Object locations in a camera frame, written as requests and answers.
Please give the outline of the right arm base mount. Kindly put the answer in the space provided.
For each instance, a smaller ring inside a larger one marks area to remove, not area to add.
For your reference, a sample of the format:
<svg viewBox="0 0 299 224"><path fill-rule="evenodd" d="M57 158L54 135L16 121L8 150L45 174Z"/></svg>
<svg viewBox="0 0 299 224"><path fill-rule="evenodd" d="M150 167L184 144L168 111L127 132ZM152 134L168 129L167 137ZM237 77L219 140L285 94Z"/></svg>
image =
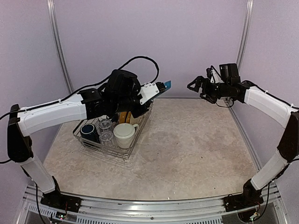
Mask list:
<svg viewBox="0 0 299 224"><path fill-rule="evenodd" d="M246 198L243 194L228 195L223 198L224 207L226 212L235 210L242 210L252 206L262 204L264 202L261 196Z"/></svg>

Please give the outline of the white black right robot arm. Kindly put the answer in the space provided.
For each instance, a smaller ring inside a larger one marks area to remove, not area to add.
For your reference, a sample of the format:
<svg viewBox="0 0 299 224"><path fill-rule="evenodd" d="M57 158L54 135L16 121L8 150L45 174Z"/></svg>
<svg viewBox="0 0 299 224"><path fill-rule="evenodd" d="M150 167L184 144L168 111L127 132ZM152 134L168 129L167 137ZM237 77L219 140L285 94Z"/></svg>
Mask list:
<svg viewBox="0 0 299 224"><path fill-rule="evenodd" d="M187 88L199 93L201 99L212 104L221 98L230 98L232 101L252 106L278 122L284 129L275 154L244 184L243 192L224 198L227 206L249 207L263 203L262 189L281 176L299 155L299 109L262 90L251 81L241 81L236 63L221 64L219 68L217 75L221 78L220 82L214 78L216 70L210 67L206 70L207 77L196 77Z"/></svg>

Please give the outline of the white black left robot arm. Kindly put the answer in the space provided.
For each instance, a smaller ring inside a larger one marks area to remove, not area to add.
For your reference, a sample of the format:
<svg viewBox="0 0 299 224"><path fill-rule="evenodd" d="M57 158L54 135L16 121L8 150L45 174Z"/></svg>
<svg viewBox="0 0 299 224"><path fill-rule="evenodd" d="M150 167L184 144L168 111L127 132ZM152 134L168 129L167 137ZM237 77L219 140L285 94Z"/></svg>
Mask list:
<svg viewBox="0 0 299 224"><path fill-rule="evenodd" d="M113 70L98 88L80 88L73 95L43 105L11 107L7 126L7 154L19 163L40 188L44 198L59 208L65 204L54 177L32 152L30 135L42 129L75 120L90 120L118 112L131 112L139 117L148 111L152 99L164 90L163 83L141 85L137 75L126 70Z"/></svg>

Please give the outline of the yellow polka dot plate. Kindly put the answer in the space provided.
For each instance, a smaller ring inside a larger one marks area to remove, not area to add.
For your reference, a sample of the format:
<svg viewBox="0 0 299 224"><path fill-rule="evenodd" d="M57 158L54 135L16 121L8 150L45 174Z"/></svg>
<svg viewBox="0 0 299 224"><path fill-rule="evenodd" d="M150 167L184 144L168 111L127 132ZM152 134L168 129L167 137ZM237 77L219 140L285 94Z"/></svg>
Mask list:
<svg viewBox="0 0 299 224"><path fill-rule="evenodd" d="M129 123L130 114L129 112L120 112L119 113L119 124Z"/></svg>

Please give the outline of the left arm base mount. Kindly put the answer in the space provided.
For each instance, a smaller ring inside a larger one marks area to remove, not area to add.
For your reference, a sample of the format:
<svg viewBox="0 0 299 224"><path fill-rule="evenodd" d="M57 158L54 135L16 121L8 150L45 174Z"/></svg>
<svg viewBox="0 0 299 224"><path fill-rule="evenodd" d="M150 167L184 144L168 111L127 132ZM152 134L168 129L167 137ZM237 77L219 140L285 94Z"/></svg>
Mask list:
<svg viewBox="0 0 299 224"><path fill-rule="evenodd" d="M43 194L41 198L41 204L43 205L75 213L78 213L81 202L82 199L79 197L64 194L54 194L53 192Z"/></svg>

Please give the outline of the cream plate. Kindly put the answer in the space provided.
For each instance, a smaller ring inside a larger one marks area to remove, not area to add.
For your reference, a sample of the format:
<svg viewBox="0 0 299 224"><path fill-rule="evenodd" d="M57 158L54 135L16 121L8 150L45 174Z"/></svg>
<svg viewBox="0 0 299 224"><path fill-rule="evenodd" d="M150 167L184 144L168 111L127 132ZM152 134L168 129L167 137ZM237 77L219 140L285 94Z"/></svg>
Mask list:
<svg viewBox="0 0 299 224"><path fill-rule="evenodd" d="M132 125L139 124L141 122L142 118L143 118L143 116L139 116L137 118L134 118L133 115L131 114L131 112L129 112L126 122L130 123Z"/></svg>

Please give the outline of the blue polka dot plate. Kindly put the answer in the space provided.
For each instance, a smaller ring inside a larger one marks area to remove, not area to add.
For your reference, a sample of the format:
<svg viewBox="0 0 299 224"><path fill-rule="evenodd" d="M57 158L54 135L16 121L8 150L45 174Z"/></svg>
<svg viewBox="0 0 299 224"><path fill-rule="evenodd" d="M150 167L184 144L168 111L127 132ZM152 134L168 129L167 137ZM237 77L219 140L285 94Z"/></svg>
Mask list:
<svg viewBox="0 0 299 224"><path fill-rule="evenodd" d="M171 80L164 82L165 90L169 90L171 88Z"/></svg>

